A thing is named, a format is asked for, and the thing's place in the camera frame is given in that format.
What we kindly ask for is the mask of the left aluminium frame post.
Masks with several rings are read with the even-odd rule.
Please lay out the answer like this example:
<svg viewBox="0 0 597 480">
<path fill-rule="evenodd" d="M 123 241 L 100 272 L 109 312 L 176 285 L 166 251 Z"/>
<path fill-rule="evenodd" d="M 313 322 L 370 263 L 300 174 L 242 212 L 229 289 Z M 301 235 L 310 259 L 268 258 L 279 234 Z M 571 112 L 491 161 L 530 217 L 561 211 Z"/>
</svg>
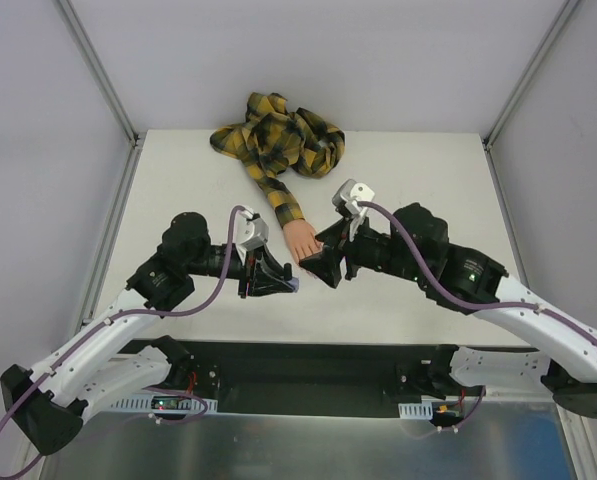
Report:
<svg viewBox="0 0 597 480">
<path fill-rule="evenodd" d="M 131 121 L 73 2 L 56 0 L 53 4 L 124 137 L 135 147 L 139 143 L 140 133 Z"/>
</svg>

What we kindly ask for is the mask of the yellow plaid shirt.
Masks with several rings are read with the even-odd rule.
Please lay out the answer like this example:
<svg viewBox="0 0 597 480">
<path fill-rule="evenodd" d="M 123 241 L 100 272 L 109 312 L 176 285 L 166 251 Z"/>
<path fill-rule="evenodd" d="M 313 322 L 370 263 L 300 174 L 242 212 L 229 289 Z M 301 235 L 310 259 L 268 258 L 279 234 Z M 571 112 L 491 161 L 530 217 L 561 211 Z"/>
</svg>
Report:
<svg viewBox="0 0 597 480">
<path fill-rule="evenodd" d="M 304 215 L 279 176 L 289 169 L 310 179 L 328 175 L 344 155 L 346 138 L 339 127 L 307 109 L 290 111 L 277 93 L 252 93 L 245 120 L 216 130 L 210 145 L 242 163 L 285 226 Z"/>
</svg>

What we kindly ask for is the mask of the purple nail polish bottle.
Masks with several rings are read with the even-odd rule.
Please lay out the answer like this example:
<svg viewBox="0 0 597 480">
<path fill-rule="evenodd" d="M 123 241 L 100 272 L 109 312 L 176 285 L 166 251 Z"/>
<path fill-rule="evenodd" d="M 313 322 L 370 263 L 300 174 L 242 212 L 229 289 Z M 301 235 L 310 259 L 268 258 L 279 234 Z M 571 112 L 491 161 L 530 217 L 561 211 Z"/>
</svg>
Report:
<svg viewBox="0 0 597 480">
<path fill-rule="evenodd" d="M 284 265 L 284 280 L 287 285 L 291 288 L 293 292 L 297 292 L 299 290 L 299 279 L 293 275 L 292 265 L 290 263 L 286 263 Z"/>
</svg>

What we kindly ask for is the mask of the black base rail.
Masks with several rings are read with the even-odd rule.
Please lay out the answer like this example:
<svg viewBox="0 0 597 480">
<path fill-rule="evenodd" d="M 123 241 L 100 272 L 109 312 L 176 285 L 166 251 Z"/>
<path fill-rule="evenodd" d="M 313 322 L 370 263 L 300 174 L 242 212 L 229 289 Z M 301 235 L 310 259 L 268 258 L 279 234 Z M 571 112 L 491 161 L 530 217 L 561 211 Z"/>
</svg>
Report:
<svg viewBox="0 0 597 480">
<path fill-rule="evenodd" d="M 513 391 L 498 376 L 455 380 L 449 345 L 344 345 L 187 340 L 160 388 L 214 400 L 220 413 L 397 418 L 401 404 Z"/>
</svg>

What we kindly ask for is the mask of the mannequin hand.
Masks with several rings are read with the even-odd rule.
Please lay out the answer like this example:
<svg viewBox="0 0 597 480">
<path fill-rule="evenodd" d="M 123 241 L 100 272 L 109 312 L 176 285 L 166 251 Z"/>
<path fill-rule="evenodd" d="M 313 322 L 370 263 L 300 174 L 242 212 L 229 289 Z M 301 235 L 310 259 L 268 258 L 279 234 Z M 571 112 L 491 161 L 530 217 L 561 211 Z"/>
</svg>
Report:
<svg viewBox="0 0 597 480">
<path fill-rule="evenodd" d="M 292 220 L 283 226 L 282 231 L 296 264 L 322 251 L 322 243 L 316 239 L 315 229 L 306 220 Z"/>
</svg>

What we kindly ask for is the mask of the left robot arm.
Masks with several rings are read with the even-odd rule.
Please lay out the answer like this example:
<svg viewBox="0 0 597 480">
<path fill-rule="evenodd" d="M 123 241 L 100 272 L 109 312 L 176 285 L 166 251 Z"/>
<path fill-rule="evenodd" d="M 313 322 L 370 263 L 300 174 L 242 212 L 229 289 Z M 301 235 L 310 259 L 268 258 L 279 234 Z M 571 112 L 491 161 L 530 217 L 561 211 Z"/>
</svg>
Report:
<svg viewBox="0 0 597 480">
<path fill-rule="evenodd" d="M 265 221 L 245 207 L 232 209 L 222 245 L 212 244 L 201 214 L 175 216 L 155 253 L 97 318 L 32 367 L 14 364 L 3 372 L 0 385 L 10 418 L 48 456 L 122 397 L 151 386 L 182 387 L 191 356 L 169 336 L 114 367 L 107 363 L 159 320 L 183 316 L 178 307 L 194 293 L 196 276 L 220 283 L 233 279 L 241 298 L 297 292 L 291 265 L 272 256 L 267 239 Z"/>
</svg>

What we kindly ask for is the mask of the right aluminium frame post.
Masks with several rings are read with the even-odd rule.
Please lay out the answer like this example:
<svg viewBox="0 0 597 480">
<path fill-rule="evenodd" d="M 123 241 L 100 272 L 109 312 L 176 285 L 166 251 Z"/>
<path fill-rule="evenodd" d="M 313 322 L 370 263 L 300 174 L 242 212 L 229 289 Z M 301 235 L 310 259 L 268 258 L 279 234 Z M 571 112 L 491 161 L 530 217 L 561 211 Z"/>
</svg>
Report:
<svg viewBox="0 0 597 480">
<path fill-rule="evenodd" d="M 511 92 L 503 103 L 492 126 L 483 136 L 482 144 L 485 152 L 490 152 L 492 150 L 498 138 L 504 131 L 508 121 L 511 119 L 525 94 L 528 92 L 532 82 L 547 61 L 548 56 L 551 54 L 583 4 L 584 2 L 582 0 L 566 0 L 560 5 L 554 19 L 542 35 L 518 80 L 515 82 Z"/>
</svg>

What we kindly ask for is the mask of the aluminium frame post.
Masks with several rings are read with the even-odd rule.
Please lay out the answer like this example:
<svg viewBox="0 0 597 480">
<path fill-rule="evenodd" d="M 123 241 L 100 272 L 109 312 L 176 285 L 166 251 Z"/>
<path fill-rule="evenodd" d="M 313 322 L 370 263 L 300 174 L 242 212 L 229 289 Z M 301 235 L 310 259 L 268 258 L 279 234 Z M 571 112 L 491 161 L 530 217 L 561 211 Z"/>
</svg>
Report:
<svg viewBox="0 0 597 480">
<path fill-rule="evenodd" d="M 560 5 L 554 19 L 542 35 L 518 80 L 515 82 L 511 92 L 503 103 L 492 126 L 483 136 L 482 144 L 485 152 L 490 152 L 492 150 L 498 138 L 504 131 L 508 121 L 511 119 L 525 94 L 528 92 L 532 82 L 547 61 L 548 56 L 551 54 L 583 4 L 584 2 L 582 0 L 566 0 Z"/>
<path fill-rule="evenodd" d="M 140 133 L 131 121 L 73 2 L 56 0 L 53 4 L 124 137 L 135 147 L 139 143 Z"/>
</svg>

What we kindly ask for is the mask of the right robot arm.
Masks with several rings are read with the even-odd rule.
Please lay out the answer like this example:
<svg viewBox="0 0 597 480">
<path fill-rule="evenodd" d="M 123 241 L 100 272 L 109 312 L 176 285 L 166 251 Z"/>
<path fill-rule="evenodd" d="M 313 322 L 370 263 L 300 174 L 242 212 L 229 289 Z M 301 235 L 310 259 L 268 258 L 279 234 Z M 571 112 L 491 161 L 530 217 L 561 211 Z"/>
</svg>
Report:
<svg viewBox="0 0 597 480">
<path fill-rule="evenodd" d="M 437 398 L 459 387 L 548 392 L 561 408 L 597 419 L 597 329 L 541 299 L 486 254 L 451 243 L 446 221 L 420 204 L 386 217 L 387 233 L 339 220 L 318 234 L 321 251 L 301 267 L 331 288 L 362 268 L 414 282 L 439 307 L 490 322 L 531 347 L 441 345 L 416 374 L 416 388 Z"/>
</svg>

